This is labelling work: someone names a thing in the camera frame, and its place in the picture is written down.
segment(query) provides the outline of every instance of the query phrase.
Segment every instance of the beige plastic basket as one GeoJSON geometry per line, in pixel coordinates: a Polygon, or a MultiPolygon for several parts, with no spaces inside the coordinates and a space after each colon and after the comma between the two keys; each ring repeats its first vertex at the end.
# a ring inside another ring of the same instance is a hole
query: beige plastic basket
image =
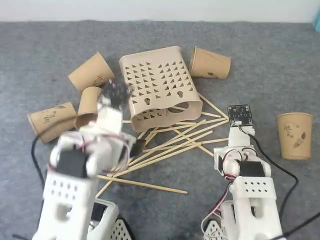
{"type": "Polygon", "coordinates": [[[136,132],[200,117],[202,101],[180,47],[125,55],[120,66],[125,82],[134,87],[129,107],[136,132]],[[184,111],[172,111],[172,107],[182,103],[187,106],[184,111]]]}

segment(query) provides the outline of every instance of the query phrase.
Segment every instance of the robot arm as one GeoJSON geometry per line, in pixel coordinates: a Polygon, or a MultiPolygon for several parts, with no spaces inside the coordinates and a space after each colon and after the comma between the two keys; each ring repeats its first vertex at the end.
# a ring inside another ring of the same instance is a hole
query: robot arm
{"type": "Polygon", "coordinates": [[[121,132],[122,104],[130,91],[123,84],[110,83],[109,98],[101,95],[98,116],[79,129],[63,133],[53,148],[43,191],[43,206],[33,240],[108,240],[118,216],[118,207],[97,200],[106,208],[95,228],[88,232],[93,217],[98,174],[121,171],[132,157],[136,139],[121,132]]]}
{"type": "MultiPolygon", "coordinates": [[[[233,200],[220,205],[221,223],[217,232],[228,240],[268,240],[282,234],[271,167],[258,157],[250,137],[254,135],[248,105],[228,107],[228,146],[214,149],[214,168],[231,180],[233,200]]],[[[209,226],[218,225],[211,221],[209,226]]],[[[220,240],[207,227],[205,240],[220,240]]]]}

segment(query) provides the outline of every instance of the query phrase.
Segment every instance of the electrical wire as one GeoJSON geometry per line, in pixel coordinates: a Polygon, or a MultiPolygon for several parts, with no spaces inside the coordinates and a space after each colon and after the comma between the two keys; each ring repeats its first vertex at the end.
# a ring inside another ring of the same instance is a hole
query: electrical wire
{"type": "Polygon", "coordinates": [[[297,187],[297,185],[299,184],[299,179],[297,178],[296,175],[294,175],[293,173],[291,173],[290,171],[286,170],[285,168],[283,168],[282,166],[278,165],[277,163],[275,163],[262,149],[259,141],[250,133],[245,132],[241,126],[238,126],[240,131],[243,132],[244,134],[248,135],[251,139],[253,139],[256,143],[256,146],[258,147],[259,151],[262,153],[262,155],[268,159],[268,161],[274,165],[276,168],[280,169],[281,171],[283,171],[284,173],[288,174],[289,176],[291,176],[294,180],[295,183],[293,184],[293,186],[289,189],[289,191],[287,192],[287,194],[285,195],[283,202],[281,204],[280,210],[279,210],[279,219],[280,219],[280,223],[282,223],[283,221],[283,216],[284,216],[284,211],[285,211],[285,207],[286,204],[288,202],[288,199],[290,197],[290,195],[292,194],[292,192],[294,191],[294,189],[297,187]]]}
{"type": "Polygon", "coordinates": [[[44,175],[42,174],[42,171],[41,171],[41,168],[39,167],[39,162],[36,158],[36,154],[35,154],[35,148],[36,148],[36,144],[37,144],[37,141],[39,140],[39,138],[44,135],[45,133],[47,133],[48,131],[50,131],[52,128],[56,127],[57,125],[59,124],[62,124],[64,122],[67,122],[67,121],[71,121],[71,120],[74,120],[77,116],[72,116],[72,117],[67,117],[65,119],[62,119],[62,120],[59,120],[57,122],[55,122],[54,124],[50,125],[48,128],[46,128],[45,130],[43,130],[41,133],[39,133],[37,136],[35,136],[35,138],[33,139],[32,141],[32,145],[31,145],[31,157],[32,157],[32,161],[33,161],[33,164],[34,164],[34,167],[36,169],[36,172],[39,176],[39,179],[40,179],[40,183],[41,183],[41,187],[42,189],[45,188],[45,178],[44,178],[44,175]]]}
{"type": "Polygon", "coordinates": [[[308,218],[307,220],[305,220],[303,223],[301,223],[300,225],[294,227],[293,229],[284,232],[282,235],[280,236],[276,236],[270,240],[278,240],[278,239],[282,239],[282,238],[287,238],[290,235],[292,235],[293,233],[299,231],[300,229],[302,229],[303,227],[305,227],[306,225],[308,225],[309,223],[313,222],[314,220],[316,220],[317,218],[320,217],[320,212],[318,212],[317,214],[313,215],[312,217],[308,218]]]}
{"type": "Polygon", "coordinates": [[[233,183],[233,181],[230,181],[225,190],[223,195],[220,197],[220,199],[218,200],[218,202],[214,205],[213,209],[204,217],[204,219],[201,221],[201,231],[203,233],[204,236],[208,237],[208,238],[212,238],[211,236],[207,235],[206,232],[204,231],[204,223],[205,221],[216,212],[216,210],[219,208],[219,206],[224,202],[224,200],[226,199],[227,195],[228,195],[228,190],[230,185],[233,183]]]}

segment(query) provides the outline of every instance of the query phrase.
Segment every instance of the black circuit board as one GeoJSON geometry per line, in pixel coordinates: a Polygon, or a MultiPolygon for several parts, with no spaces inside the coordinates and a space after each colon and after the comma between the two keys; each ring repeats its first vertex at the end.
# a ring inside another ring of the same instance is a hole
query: black circuit board
{"type": "Polygon", "coordinates": [[[252,126],[250,106],[247,104],[228,106],[230,127],[252,126]]]}

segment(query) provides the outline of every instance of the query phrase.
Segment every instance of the paper cup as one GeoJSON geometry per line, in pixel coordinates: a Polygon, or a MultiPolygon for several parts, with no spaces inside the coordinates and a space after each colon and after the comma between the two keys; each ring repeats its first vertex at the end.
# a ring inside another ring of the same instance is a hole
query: paper cup
{"type": "Polygon", "coordinates": [[[289,112],[276,117],[284,159],[307,160],[310,158],[312,115],[289,112]]]}
{"type": "Polygon", "coordinates": [[[231,66],[231,57],[194,47],[189,72],[192,77],[226,79],[231,66]]]}
{"type": "Polygon", "coordinates": [[[99,87],[115,75],[99,52],[69,75],[70,81],[82,93],[88,87],[99,87]]]}
{"type": "Polygon", "coordinates": [[[57,124],[48,132],[40,136],[40,139],[46,144],[53,139],[60,136],[65,131],[68,131],[74,127],[74,119],[76,117],[76,111],[71,102],[64,103],[62,105],[48,108],[42,111],[28,114],[29,122],[35,132],[35,134],[41,134],[44,130],[52,126],[54,123],[62,121],[64,119],[70,119],[68,121],[57,124]]]}
{"type": "Polygon", "coordinates": [[[78,117],[74,121],[74,126],[77,130],[82,126],[87,125],[90,121],[97,120],[98,97],[101,90],[100,87],[90,86],[82,92],[78,117]]]}

